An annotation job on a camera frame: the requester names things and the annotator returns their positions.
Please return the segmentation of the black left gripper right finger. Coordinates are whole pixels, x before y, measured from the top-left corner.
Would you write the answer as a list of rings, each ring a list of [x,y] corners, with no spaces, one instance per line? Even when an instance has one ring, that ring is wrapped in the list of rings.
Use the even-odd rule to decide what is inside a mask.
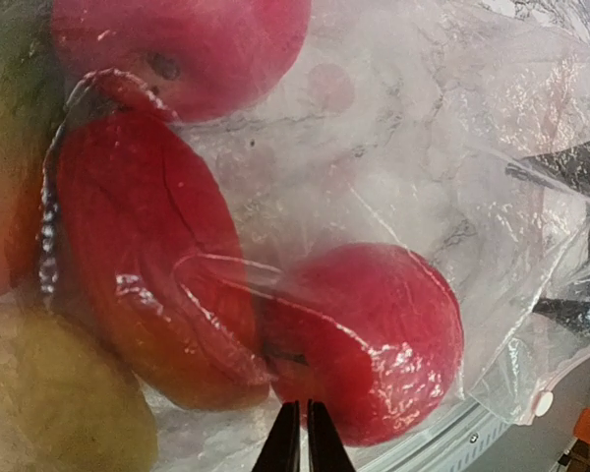
[[[322,402],[308,401],[307,428],[312,472],[356,471]]]

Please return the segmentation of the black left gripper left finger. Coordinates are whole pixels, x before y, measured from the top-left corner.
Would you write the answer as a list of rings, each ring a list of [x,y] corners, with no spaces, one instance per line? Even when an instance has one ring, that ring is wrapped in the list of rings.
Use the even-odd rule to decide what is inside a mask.
[[[298,401],[282,404],[252,471],[300,471],[300,406]]]

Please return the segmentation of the red fake pepper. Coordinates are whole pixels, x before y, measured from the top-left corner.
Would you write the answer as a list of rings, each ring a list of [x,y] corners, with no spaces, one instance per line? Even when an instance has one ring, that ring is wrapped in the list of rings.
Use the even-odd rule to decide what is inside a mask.
[[[322,402],[344,443],[394,440],[442,403],[460,369],[460,307],[420,255],[350,243],[288,269],[261,326],[283,401]]]

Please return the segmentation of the pale yellow fake fruit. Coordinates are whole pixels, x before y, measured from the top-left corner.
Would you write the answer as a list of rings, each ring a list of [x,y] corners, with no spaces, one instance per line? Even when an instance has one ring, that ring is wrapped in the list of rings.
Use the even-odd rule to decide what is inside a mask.
[[[149,471],[157,455],[130,371],[62,317],[0,303],[0,471]]]

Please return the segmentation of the orange red fake fruit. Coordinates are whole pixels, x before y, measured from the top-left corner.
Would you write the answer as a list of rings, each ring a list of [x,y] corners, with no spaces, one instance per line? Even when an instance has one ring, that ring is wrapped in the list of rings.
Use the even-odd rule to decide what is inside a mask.
[[[91,89],[117,106],[59,126],[44,190],[103,342],[180,407],[260,404],[271,376],[247,261],[217,182],[142,80],[89,72],[68,106]]]

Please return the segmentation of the clear zip top bag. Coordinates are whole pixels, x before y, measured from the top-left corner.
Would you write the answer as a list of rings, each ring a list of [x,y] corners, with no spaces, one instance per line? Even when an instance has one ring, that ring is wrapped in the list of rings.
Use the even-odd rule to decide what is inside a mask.
[[[530,425],[537,393],[590,359],[590,44],[485,1],[308,2],[302,49],[270,93],[217,119],[168,123],[206,162],[238,233],[271,376],[260,404],[180,407],[103,342],[47,204],[43,158],[36,264],[0,303],[62,317],[134,375],[156,427],[149,471],[252,469],[282,404],[298,401],[273,390],[265,302],[288,269],[341,245],[420,255],[454,292],[464,336],[440,406],[389,442],[341,440],[349,458],[469,399]],[[68,106],[82,77],[60,60],[51,15],[64,80],[54,138],[117,104],[93,88]]]

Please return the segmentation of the pink fake fruit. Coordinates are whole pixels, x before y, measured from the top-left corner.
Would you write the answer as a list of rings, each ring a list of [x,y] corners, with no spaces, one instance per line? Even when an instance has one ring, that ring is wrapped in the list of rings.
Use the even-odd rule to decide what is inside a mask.
[[[170,121],[202,122],[255,104],[296,61],[308,1],[55,1],[51,32],[68,73]]]

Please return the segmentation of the green orange fake mango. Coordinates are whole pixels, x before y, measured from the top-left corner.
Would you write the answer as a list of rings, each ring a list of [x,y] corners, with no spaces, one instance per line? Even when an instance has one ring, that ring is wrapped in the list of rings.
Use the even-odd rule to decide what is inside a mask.
[[[63,119],[49,1],[0,1],[0,296],[36,264],[42,164]]]

